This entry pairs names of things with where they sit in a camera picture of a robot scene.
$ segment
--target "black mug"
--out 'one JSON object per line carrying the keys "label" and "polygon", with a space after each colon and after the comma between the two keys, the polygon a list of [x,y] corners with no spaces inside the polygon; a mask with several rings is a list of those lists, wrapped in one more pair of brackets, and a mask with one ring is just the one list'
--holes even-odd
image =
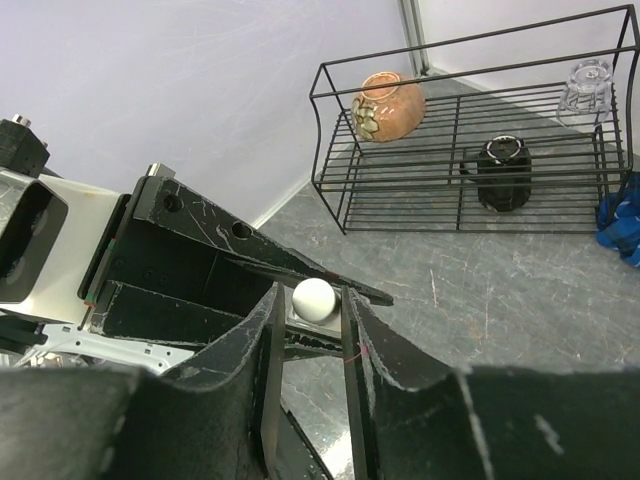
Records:
{"label": "black mug", "polygon": [[531,196],[531,155],[524,140],[511,135],[495,137],[471,162],[477,164],[477,175],[487,177],[474,178],[476,174],[464,162],[460,162],[460,173],[478,184],[478,201],[485,208],[504,213],[527,203]]}

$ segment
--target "blue towel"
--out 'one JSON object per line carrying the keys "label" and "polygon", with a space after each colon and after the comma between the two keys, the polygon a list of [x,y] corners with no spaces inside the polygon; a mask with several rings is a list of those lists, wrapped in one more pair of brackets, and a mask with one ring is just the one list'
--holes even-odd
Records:
{"label": "blue towel", "polygon": [[[620,205],[613,214],[613,223],[606,226],[609,208]],[[598,210],[596,240],[604,247],[620,252],[629,265],[640,268],[640,172],[633,172],[622,193],[609,195],[609,202],[602,201]]]}

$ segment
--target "white ball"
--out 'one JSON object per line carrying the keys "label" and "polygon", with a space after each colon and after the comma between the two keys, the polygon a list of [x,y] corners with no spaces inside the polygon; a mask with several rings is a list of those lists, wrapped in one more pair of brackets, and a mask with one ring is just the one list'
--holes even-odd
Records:
{"label": "white ball", "polygon": [[322,323],[334,312],[338,299],[329,283],[320,278],[303,280],[293,290],[293,309],[309,323]]}

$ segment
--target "clear glass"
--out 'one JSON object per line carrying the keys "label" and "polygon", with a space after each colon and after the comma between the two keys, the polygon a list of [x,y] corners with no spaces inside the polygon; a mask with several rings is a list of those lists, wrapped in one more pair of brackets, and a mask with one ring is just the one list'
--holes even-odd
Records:
{"label": "clear glass", "polygon": [[613,71],[604,60],[585,60],[571,69],[556,118],[567,127],[595,127],[611,112]]}

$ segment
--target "brown ceramic vase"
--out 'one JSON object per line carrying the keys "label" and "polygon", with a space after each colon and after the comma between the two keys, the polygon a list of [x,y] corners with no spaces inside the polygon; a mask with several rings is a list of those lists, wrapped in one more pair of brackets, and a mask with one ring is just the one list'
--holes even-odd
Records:
{"label": "brown ceramic vase", "polygon": [[[362,86],[408,79],[400,73],[380,72],[367,78]],[[425,109],[424,94],[417,83],[365,90],[351,104],[356,133],[372,142],[390,142],[408,135],[424,118]]]}

